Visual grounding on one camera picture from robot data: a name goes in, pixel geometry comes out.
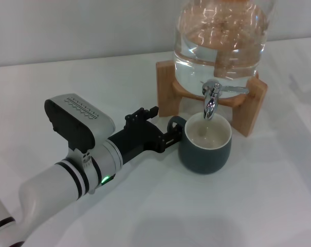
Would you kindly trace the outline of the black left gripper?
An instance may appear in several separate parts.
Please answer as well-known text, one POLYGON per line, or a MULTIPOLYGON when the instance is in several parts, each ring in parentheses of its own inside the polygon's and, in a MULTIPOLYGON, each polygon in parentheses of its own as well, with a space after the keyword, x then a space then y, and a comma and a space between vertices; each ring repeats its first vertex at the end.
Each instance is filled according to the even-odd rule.
POLYGON ((133 114, 126 115, 124 129, 108 138, 118 148, 124 162, 129 162, 144 151, 163 153, 168 147, 181 141, 182 126, 169 121, 167 132, 162 133, 148 121, 157 115, 157 106, 149 110, 140 108, 133 114))

